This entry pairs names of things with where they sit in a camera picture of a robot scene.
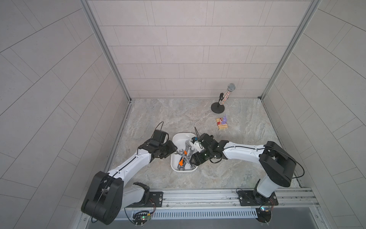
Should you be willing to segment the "orange handled adjustable wrench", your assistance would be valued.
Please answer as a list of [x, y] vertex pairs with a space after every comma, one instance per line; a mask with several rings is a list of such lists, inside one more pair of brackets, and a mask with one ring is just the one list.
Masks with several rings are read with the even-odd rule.
[[189, 156], [191, 154], [190, 140], [187, 140], [185, 142], [185, 150], [179, 150], [178, 154], [181, 156], [181, 159], [180, 159], [178, 165], [184, 166], [185, 164], [187, 164], [187, 162], [189, 162]]

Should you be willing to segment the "long silver open-end wrench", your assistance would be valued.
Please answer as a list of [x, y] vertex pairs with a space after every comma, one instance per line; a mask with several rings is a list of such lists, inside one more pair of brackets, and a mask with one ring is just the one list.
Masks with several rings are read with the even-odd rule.
[[185, 164], [184, 166], [178, 165], [177, 169], [180, 172], [190, 172], [196, 170], [196, 166], [190, 164]]

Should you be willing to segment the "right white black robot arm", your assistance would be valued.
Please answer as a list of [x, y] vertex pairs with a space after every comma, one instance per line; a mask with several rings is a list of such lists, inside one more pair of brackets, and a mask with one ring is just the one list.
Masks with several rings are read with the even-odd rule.
[[258, 146], [241, 145], [228, 140], [217, 142], [212, 135], [204, 133], [193, 137], [191, 142], [198, 150], [190, 159], [194, 166], [212, 159], [239, 159], [261, 165], [266, 176], [257, 182], [250, 198], [258, 204], [268, 202], [278, 188], [290, 187], [294, 179], [296, 160], [273, 141]]

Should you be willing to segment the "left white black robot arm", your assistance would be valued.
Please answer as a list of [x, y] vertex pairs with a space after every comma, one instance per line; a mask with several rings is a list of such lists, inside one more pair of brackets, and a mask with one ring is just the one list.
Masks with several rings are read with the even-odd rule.
[[177, 151], [177, 146], [168, 140], [158, 144], [146, 141], [124, 163], [108, 172], [95, 174], [81, 206], [81, 212], [105, 225], [111, 224], [121, 209], [136, 204], [139, 207], [149, 202], [150, 188], [140, 182], [125, 187], [129, 180], [155, 158], [167, 158]]

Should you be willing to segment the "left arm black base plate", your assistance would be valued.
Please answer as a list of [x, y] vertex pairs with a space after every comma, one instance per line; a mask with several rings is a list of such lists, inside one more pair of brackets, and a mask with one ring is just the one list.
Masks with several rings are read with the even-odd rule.
[[162, 206], [163, 195], [164, 193], [161, 191], [145, 193], [140, 202], [133, 203], [128, 208], [152, 208], [153, 206], [160, 208]]

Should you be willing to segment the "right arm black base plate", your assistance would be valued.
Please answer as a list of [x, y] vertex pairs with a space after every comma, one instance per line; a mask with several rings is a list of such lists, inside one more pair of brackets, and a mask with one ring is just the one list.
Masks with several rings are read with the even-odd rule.
[[278, 206], [278, 199], [273, 192], [269, 198], [260, 196], [259, 194], [254, 195], [253, 190], [244, 190], [237, 188], [236, 193], [239, 198], [240, 205], [243, 206]]

